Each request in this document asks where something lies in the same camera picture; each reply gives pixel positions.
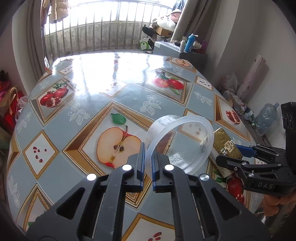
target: human hand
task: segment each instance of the human hand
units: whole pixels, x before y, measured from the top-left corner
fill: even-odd
[[[288,211],[292,211],[296,204],[296,192],[292,192],[285,197],[275,197],[270,195],[264,195],[263,199],[263,211],[266,216],[273,216],[278,213],[278,205],[289,204]]]

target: white bottle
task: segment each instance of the white bottle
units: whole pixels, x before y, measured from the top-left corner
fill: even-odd
[[[186,45],[186,42],[184,40],[181,41],[180,43],[180,51],[183,52],[184,49],[185,49],[185,45]]]

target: wallpaper roll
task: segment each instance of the wallpaper roll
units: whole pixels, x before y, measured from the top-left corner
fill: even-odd
[[[173,36],[170,40],[171,43],[174,43],[175,40],[180,40],[183,37],[183,35],[186,31],[186,28],[189,24],[189,21],[193,15],[197,1],[198,0],[187,0],[186,1],[183,11],[181,13],[181,16],[179,18],[179,21],[176,25],[175,31],[173,33]]]
[[[254,83],[256,82],[259,74],[263,69],[263,65],[266,63],[266,60],[262,58],[261,55],[257,54],[254,62],[249,69],[246,77],[244,78],[242,84],[240,85],[237,96],[241,99],[245,99],[248,93],[250,92],[251,88],[253,87]]]

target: transparent plastic cup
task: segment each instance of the transparent plastic cup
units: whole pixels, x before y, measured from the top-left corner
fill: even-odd
[[[166,153],[169,156],[170,163],[180,167],[185,173],[194,174],[205,163],[211,152],[214,130],[206,118],[195,114],[183,117],[177,115],[163,116],[157,119],[147,131],[145,170],[150,178],[152,178],[152,153],[157,144],[170,131],[175,132],[172,142],[174,140],[187,140],[187,143],[183,141],[171,144]]]

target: balcony railing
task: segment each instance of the balcony railing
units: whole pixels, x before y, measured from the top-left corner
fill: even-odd
[[[48,60],[105,49],[138,48],[142,26],[169,14],[171,7],[156,1],[94,1],[71,6],[61,22],[42,31]]]

